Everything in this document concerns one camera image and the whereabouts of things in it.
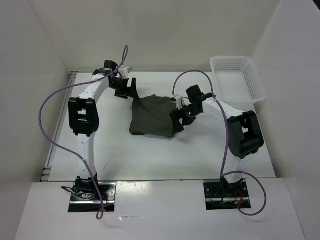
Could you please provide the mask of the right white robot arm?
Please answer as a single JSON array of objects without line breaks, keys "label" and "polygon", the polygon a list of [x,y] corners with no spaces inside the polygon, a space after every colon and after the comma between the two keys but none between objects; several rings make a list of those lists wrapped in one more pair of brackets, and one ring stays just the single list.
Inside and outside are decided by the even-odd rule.
[{"label": "right white robot arm", "polygon": [[170,113],[173,126],[181,132],[200,114],[210,115],[223,123],[226,149],[220,170],[219,191],[223,196],[230,197],[241,186],[253,155],[264,145],[257,115],[252,110],[239,110],[219,101],[211,92],[203,93],[198,85],[189,87],[186,93],[189,104],[181,95],[171,96],[171,102],[176,105]]}]

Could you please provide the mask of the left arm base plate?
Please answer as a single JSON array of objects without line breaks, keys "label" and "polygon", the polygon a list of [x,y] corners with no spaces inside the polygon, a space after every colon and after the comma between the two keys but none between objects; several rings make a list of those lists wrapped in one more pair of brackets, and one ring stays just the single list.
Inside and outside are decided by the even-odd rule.
[{"label": "left arm base plate", "polygon": [[[99,183],[105,213],[115,211],[116,187],[115,182]],[[65,187],[65,190],[70,193],[69,213],[96,213],[101,208],[101,201],[97,193],[77,190],[75,186]]]}]

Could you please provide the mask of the white plastic basket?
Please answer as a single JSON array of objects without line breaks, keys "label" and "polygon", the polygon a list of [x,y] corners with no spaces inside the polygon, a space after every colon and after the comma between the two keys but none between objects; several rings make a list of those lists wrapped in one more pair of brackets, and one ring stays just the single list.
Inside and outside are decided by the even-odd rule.
[{"label": "white plastic basket", "polygon": [[255,104],[267,99],[254,61],[247,56],[217,56],[210,60],[218,99],[229,103]]}]

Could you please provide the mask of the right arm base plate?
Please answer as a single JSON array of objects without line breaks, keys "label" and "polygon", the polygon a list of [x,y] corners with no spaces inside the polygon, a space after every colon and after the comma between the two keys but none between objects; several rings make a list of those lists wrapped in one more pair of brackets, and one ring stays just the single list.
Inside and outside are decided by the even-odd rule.
[{"label": "right arm base plate", "polygon": [[251,209],[247,184],[244,180],[227,188],[219,180],[203,182],[206,210]]}]

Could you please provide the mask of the olive green shorts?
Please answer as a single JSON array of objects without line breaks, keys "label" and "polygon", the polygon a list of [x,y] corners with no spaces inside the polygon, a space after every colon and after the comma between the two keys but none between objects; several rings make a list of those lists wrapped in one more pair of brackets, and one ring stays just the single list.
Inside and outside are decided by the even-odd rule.
[{"label": "olive green shorts", "polygon": [[132,120],[129,132],[132,135],[153,135],[173,138],[174,123],[170,113],[176,109],[176,104],[169,97],[155,94],[134,99],[132,102]]}]

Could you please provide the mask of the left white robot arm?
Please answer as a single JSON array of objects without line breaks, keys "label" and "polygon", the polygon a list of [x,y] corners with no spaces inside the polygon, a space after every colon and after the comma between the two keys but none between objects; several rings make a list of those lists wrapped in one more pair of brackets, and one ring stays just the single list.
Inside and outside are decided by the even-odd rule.
[{"label": "left white robot arm", "polygon": [[106,60],[104,66],[92,73],[91,83],[77,97],[68,100],[69,127],[75,135],[78,154],[84,164],[76,177],[72,193],[89,200],[102,197],[94,160],[94,141],[100,126],[97,103],[108,88],[119,98],[138,99],[136,79],[129,82],[130,67],[118,66]]}]

